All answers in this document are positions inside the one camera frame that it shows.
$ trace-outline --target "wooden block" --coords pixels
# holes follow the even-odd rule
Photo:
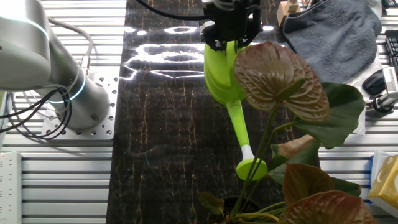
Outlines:
[[[278,7],[278,11],[276,12],[279,27],[283,27],[287,15],[289,15],[290,13],[293,13],[293,12],[301,12],[300,7],[298,7],[298,6],[295,9],[295,11],[289,12],[287,4],[288,4],[287,1],[281,1],[279,4],[279,7]]]
[[[299,8],[299,3],[297,0],[289,0],[286,3],[287,12],[296,12]]]

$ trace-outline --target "white robotic arm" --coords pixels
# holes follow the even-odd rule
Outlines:
[[[49,87],[64,86],[73,105],[69,128],[84,130],[101,122],[109,111],[109,96],[88,78],[90,58],[77,64],[37,0],[0,0],[0,5],[0,90],[35,90],[45,96]],[[57,111],[65,110],[60,94],[49,102]]]

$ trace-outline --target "black cable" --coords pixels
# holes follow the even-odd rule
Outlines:
[[[70,98],[69,98],[69,94],[67,93],[67,92],[63,92],[63,90],[62,89],[58,89],[58,92],[61,94],[61,96],[62,96],[62,99],[63,99],[63,103],[64,103],[64,105],[65,105],[65,108],[66,107],[68,107],[68,101],[70,100]],[[47,133],[47,134],[44,134],[44,135],[41,135],[41,136],[39,136],[39,135],[36,135],[36,134],[34,134],[27,126],[25,126],[25,124],[24,124],[24,121],[21,121],[21,119],[20,119],[20,117],[17,115],[16,117],[17,117],[17,119],[18,119],[18,122],[20,122],[20,123],[22,123],[22,126],[26,129],[26,131],[30,134],[26,134],[26,133],[24,133],[24,132],[22,132],[20,129],[18,129],[18,128],[16,128],[17,129],[17,131],[20,133],[20,134],[22,134],[23,136],[25,136],[25,137],[27,137],[27,138],[29,138],[29,139],[31,139],[31,138],[38,138],[38,139],[43,139],[43,140],[52,140],[52,139],[55,139],[56,137],[58,137],[60,134],[62,134],[63,132],[64,132],[64,130],[67,128],[67,126],[68,126],[68,124],[69,124],[69,122],[70,122],[70,119],[71,119],[71,117],[72,117],[72,108],[71,108],[71,103],[69,104],[69,107],[68,107],[68,109],[69,109],[69,117],[68,117],[68,119],[67,119],[67,122],[65,123],[65,120],[66,120],[66,117],[67,117],[67,111],[64,113],[64,115],[63,115],[63,119],[62,119],[62,121],[61,121],[61,123],[60,123],[60,125],[57,127],[57,128],[55,128],[53,131],[51,131],[51,132],[49,132],[49,133]],[[14,102],[14,100],[12,100],[12,106],[13,106],[13,108],[14,108],[14,111],[16,112],[16,106],[15,106],[15,102]],[[55,136],[53,136],[53,137],[51,137],[51,138],[45,138],[45,137],[47,137],[47,136],[50,136],[50,135],[52,135],[52,134],[54,134],[54,133],[56,133],[60,128],[61,128],[61,126],[63,125],[63,128],[62,128],[62,130],[58,133],[58,134],[56,134]]]
[[[225,16],[225,15],[233,12],[233,11],[225,11],[225,12],[221,12],[221,13],[217,13],[217,14],[203,15],[203,16],[179,16],[179,15],[170,14],[170,13],[166,13],[166,12],[162,12],[160,10],[154,9],[153,7],[144,3],[142,0],[136,0],[136,1],[141,6],[144,6],[144,8],[146,8],[146,9],[150,10],[151,12],[154,12],[158,15],[168,17],[171,19],[178,19],[178,20],[185,20],[185,21],[202,21],[202,20],[214,19],[216,17]]]
[[[30,107],[28,107],[28,108],[25,108],[25,109],[23,109],[23,110],[20,110],[19,112],[16,112],[16,113],[13,113],[13,114],[8,114],[8,115],[2,115],[2,116],[0,116],[0,119],[3,119],[3,118],[10,118],[10,117],[13,117],[13,116],[17,116],[17,115],[20,115],[20,114],[22,114],[22,113],[25,113],[25,112],[27,112],[27,111],[30,111],[31,109],[33,109],[33,108],[35,108],[37,105],[39,105],[39,104],[41,104],[41,103],[45,103],[47,100],[49,100],[50,98],[51,98],[51,96],[53,96],[54,94],[56,94],[58,92],[58,90],[52,90],[50,93],[48,93],[47,95],[50,95],[49,97],[48,97],[48,99],[46,99],[46,96],[45,97],[43,97],[41,100],[39,100],[38,102],[36,102],[36,103],[34,103],[32,106],[30,106]]]
[[[47,95],[43,98],[43,99],[45,99],[45,101],[42,101],[42,102],[40,103],[40,105],[39,105],[35,110],[33,110],[33,112],[32,112],[26,119],[24,119],[23,121],[21,121],[20,123],[14,125],[14,126],[1,129],[1,130],[0,130],[0,133],[4,133],[4,132],[6,132],[6,131],[10,131],[10,130],[12,130],[12,129],[18,128],[19,126],[21,126],[21,125],[23,125],[24,123],[26,123],[28,120],[30,120],[30,119],[33,117],[33,115],[36,114],[36,112],[38,112],[38,110],[45,104],[45,102],[46,102],[47,100],[49,100],[49,99],[51,98],[52,95],[47,94]]]
[[[9,111],[9,108],[8,108],[8,100],[9,100],[9,97],[12,97],[12,95],[11,95],[10,93],[8,93],[7,96],[6,96],[6,109],[5,109],[5,110],[6,110],[6,114],[10,114],[10,113],[11,113],[11,111]],[[15,126],[15,123],[13,122],[12,119],[10,119],[9,122],[11,123],[12,126]],[[34,142],[39,143],[39,144],[45,143],[44,141],[42,141],[42,140],[40,140],[40,139],[34,139],[33,137],[27,135],[26,133],[22,132],[19,128],[15,128],[15,130],[17,130],[17,131],[19,132],[19,134],[25,136],[26,138],[30,139],[31,141],[34,141]]]

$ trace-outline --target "power strip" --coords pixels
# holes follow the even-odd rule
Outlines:
[[[0,154],[0,224],[22,223],[22,156]]]

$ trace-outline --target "black marble surface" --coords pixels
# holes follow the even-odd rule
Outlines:
[[[203,14],[201,0],[149,4],[174,14]],[[275,28],[278,5],[262,1],[265,31],[255,42],[282,40]],[[242,155],[227,110],[205,85],[199,22],[160,17],[134,0],[127,1],[126,12],[132,29],[124,36],[107,223],[206,223],[197,190],[222,198],[238,195],[243,182],[236,176]],[[243,110],[255,151],[268,113],[246,102]],[[281,109],[273,122],[289,119]],[[297,135],[287,131],[277,140]],[[261,206],[283,199],[272,180],[257,192]]]

